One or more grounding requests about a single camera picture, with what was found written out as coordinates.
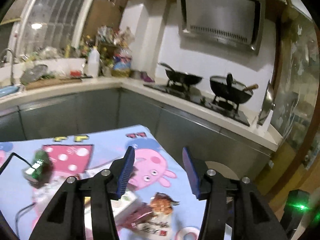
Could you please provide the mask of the barred kitchen window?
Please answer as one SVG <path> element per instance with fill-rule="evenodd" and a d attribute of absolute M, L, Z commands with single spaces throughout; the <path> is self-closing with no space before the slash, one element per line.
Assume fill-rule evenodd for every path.
<path fill-rule="evenodd" d="M 27 0 L 16 42 L 16 55 L 47 46 L 62 49 L 79 45 L 93 0 Z"/>

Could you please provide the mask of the steel range hood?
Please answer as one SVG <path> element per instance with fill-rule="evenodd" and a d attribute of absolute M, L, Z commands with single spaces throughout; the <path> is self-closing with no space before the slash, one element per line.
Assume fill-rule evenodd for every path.
<path fill-rule="evenodd" d="M 179 33 L 257 55 L 266 0 L 177 0 Z"/>

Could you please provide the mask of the dark red snack bag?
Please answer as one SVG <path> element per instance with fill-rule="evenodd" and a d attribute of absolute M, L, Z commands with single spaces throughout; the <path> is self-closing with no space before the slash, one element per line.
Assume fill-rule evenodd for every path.
<path fill-rule="evenodd" d="M 136 209 L 135 211 L 133 211 L 133 213 L 120 221 L 118 227 L 136 230 L 139 224 L 145 223 L 152 217 L 152 208 L 148 204 L 142 203 L 142 205 L 138 209 Z"/>

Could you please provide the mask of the grey lower cabinets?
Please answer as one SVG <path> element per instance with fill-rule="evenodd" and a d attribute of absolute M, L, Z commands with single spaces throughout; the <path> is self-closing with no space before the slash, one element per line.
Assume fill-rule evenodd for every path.
<path fill-rule="evenodd" d="M 178 162 L 182 148 L 237 176 L 255 178 L 272 151 L 185 111 L 127 89 L 56 96 L 1 109 L 1 141 L 43 139 L 143 125 Z"/>

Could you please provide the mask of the beige round trash bin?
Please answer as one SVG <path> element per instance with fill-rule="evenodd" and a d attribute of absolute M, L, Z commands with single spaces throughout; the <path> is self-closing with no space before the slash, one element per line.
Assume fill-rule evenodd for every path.
<path fill-rule="evenodd" d="M 225 178 L 239 180 L 239 177 L 236 175 L 236 173 L 222 163 L 218 163 L 215 161 L 206 161 L 206 165 L 209 169 L 219 172 Z"/>

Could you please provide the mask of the orange white snack bag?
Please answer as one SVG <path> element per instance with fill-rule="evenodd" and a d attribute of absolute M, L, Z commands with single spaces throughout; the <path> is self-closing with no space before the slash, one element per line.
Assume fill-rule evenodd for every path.
<path fill-rule="evenodd" d="M 169 195 L 157 192 L 148 205 L 152 213 L 136 225 L 134 232 L 144 239 L 171 239 L 174 207 L 179 204 Z"/>

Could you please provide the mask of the wooden cutting board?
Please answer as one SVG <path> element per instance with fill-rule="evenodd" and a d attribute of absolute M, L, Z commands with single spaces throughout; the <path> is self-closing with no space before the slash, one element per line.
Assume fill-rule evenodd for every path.
<path fill-rule="evenodd" d="M 25 86 L 26 90 L 34 90 L 50 86 L 65 85 L 69 83 L 80 83 L 81 79 L 43 79 L 31 82 Z"/>

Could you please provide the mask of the black gas stove top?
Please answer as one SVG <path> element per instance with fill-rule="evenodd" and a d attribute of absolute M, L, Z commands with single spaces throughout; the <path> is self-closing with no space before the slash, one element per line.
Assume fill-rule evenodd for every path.
<path fill-rule="evenodd" d="M 195 94 L 191 92 L 190 89 L 185 85 L 180 83 L 172 83 L 171 81 L 164 85 L 148 83 L 144 84 L 144 86 L 192 102 L 196 105 L 202 106 L 204 108 L 210 109 L 211 111 L 219 113 L 225 117 L 231 118 L 234 121 L 237 121 L 245 126 L 250 126 L 244 112 L 238 110 L 239 107 L 231 101 L 226 101 L 225 99 L 218 98 L 217 96 L 214 96 L 214 98 L 211 99 L 201 94 Z"/>

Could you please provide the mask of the white plastic jug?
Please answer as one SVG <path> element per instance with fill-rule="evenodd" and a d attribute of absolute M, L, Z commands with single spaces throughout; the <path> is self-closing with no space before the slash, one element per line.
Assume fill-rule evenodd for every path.
<path fill-rule="evenodd" d="M 98 77 L 100 67 L 100 54 L 97 47 L 94 46 L 87 58 L 87 70 L 86 74 L 92 77 Z"/>

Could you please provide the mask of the black wok with lid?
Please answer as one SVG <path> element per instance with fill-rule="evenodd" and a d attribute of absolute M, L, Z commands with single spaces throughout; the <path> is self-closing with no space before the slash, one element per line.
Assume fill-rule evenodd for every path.
<path fill-rule="evenodd" d="M 239 108 L 240 104 L 246 103 L 253 96 L 253 90 L 259 88 L 258 84 L 246 86 L 236 81 L 231 73 L 228 73 L 227 76 L 211 76 L 209 82 L 215 98 L 222 98 L 235 103 L 236 109 Z"/>

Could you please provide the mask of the steel pot lid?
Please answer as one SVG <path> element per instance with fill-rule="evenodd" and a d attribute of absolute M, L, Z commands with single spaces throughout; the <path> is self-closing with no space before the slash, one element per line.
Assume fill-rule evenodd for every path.
<path fill-rule="evenodd" d="M 272 85 L 270 81 L 268 82 L 267 89 L 265 92 L 265 97 L 263 100 L 263 104 L 261 106 L 259 115 L 258 115 L 258 121 L 257 124 L 260 126 L 263 126 L 265 123 L 269 113 L 271 110 L 274 110 L 275 104 L 274 104 L 274 90 L 272 88 Z"/>

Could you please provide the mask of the Peppa Pig blue tablecloth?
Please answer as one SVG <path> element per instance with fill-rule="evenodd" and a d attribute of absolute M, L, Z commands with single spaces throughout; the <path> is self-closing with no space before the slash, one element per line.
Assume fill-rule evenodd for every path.
<path fill-rule="evenodd" d="M 88 178 L 135 149 L 137 174 L 130 179 L 131 191 L 113 202 L 115 214 L 123 216 L 138 202 L 149 203 L 157 193 L 165 193 L 180 202 L 174 207 L 171 239 L 197 239 L 205 210 L 205 201 L 192 194 L 184 169 L 165 151 L 150 131 L 141 125 L 60 140 L 39 139 L 1 143 L 1 161 L 11 153 L 9 165 L 1 175 L 1 212 L 20 234 L 28 239 L 42 211 L 57 187 L 69 176 Z M 22 170 L 33 161 L 37 150 L 45 150 L 53 164 L 50 180 L 40 189 L 32 187 Z M 119 229 L 120 239 L 144 239 L 129 229 Z"/>

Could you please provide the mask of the blue snack package on counter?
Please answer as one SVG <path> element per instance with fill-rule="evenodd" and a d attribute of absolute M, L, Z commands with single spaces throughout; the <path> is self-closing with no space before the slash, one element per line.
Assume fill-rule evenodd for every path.
<path fill-rule="evenodd" d="M 114 52 L 114 70 L 131 69 L 132 51 L 129 48 L 118 48 Z"/>

